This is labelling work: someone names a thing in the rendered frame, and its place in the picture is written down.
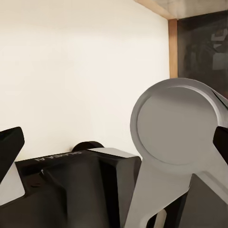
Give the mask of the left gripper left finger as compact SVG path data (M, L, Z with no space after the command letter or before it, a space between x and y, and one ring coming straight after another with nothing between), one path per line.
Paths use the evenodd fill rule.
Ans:
M0 183L25 144L20 126L0 132Z

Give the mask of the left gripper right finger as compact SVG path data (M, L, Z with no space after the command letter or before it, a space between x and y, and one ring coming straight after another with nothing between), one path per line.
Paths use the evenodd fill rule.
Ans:
M228 128L217 126L213 137L213 143L228 164Z

